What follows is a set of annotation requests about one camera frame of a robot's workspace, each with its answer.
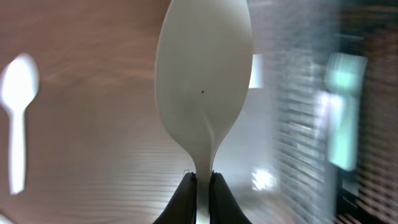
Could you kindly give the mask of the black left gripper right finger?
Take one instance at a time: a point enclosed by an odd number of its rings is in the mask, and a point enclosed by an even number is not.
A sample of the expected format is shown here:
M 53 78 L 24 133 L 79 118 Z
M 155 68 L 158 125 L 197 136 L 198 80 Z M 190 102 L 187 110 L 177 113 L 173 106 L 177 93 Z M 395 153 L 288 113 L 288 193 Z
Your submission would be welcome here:
M 211 224 L 251 224 L 240 209 L 222 174 L 212 173 L 209 190 Z

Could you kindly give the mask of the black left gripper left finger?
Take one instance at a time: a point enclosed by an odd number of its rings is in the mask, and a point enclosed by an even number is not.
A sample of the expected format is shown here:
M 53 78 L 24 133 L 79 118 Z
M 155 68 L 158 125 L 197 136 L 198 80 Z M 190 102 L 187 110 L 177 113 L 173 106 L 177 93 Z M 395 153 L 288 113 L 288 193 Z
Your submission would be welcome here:
M 186 173 L 164 211 L 153 224 L 196 224 L 197 178 L 193 172 Z

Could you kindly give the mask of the mint green plastic fork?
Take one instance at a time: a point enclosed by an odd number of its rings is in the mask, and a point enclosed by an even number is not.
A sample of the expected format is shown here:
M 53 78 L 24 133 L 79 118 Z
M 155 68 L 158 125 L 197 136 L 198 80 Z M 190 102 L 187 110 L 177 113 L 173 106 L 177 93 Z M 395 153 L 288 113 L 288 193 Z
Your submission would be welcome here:
M 330 94 L 328 161 L 351 172 L 358 158 L 360 99 L 366 57 L 334 53 L 329 60 L 325 84 Z

